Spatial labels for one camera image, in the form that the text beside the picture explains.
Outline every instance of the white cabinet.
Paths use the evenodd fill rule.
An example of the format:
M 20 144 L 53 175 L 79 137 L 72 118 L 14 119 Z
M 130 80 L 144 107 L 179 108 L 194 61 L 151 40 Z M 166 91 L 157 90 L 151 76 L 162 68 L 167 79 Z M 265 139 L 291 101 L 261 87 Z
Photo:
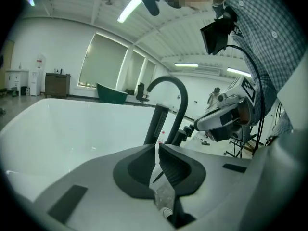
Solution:
M 17 87 L 19 96 L 21 87 L 28 86 L 28 70 L 7 70 L 5 72 L 5 88 L 11 90 L 13 87 Z

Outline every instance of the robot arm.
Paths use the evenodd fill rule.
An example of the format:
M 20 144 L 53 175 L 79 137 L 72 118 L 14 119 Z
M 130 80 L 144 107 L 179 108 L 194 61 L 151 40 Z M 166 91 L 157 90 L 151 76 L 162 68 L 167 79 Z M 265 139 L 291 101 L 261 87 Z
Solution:
M 242 76 L 218 96 L 215 108 L 195 120 L 194 127 L 197 131 L 205 131 L 214 141 L 234 138 L 245 143 L 251 139 L 249 123 L 255 103 L 256 91 Z

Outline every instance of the gooseneck faucet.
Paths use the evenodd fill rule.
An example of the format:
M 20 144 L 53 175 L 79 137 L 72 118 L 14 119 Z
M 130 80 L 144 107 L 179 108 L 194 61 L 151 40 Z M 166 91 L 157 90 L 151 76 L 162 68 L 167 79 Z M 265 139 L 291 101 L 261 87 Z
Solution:
M 173 126 L 171 128 L 170 133 L 169 133 L 169 136 L 166 140 L 166 144 L 171 144 L 174 137 L 176 136 L 177 131 L 179 130 L 180 125 L 182 123 L 182 120 L 185 116 L 185 112 L 186 112 L 187 106 L 188 106 L 188 94 L 187 94 L 187 90 L 186 90 L 183 82 L 180 81 L 178 78 L 176 78 L 174 76 L 162 76 L 162 77 L 155 79 L 149 85 L 149 87 L 147 88 L 147 91 L 151 92 L 155 86 L 157 86 L 159 83 L 164 82 L 164 81 L 172 82 L 173 84 L 175 84 L 178 87 L 178 89 L 180 91 L 180 95 L 181 95 L 180 108 L 179 108 L 177 116 L 174 120 Z

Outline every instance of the white bathtub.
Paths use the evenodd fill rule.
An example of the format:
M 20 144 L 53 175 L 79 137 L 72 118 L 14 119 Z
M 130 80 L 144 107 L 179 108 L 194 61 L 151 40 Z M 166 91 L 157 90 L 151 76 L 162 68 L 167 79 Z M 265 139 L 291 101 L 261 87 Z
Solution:
M 142 145 L 153 112 L 138 106 L 39 101 L 1 131 L 2 170 L 16 192 L 34 201 L 82 163 Z M 174 119 L 169 113 L 163 127 L 166 138 Z M 181 128 L 187 125 L 183 121 Z

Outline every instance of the wooden cabinet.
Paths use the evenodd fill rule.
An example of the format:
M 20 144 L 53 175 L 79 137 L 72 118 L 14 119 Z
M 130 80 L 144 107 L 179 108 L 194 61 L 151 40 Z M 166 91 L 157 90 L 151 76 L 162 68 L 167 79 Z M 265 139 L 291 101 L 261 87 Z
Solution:
M 45 97 L 47 95 L 66 97 L 69 96 L 70 75 L 46 73 Z
M 13 48 L 14 42 L 6 40 L 0 52 L 0 56 L 3 56 L 3 67 L 0 68 L 0 89 L 8 86 L 8 77 L 5 71 L 11 67 Z

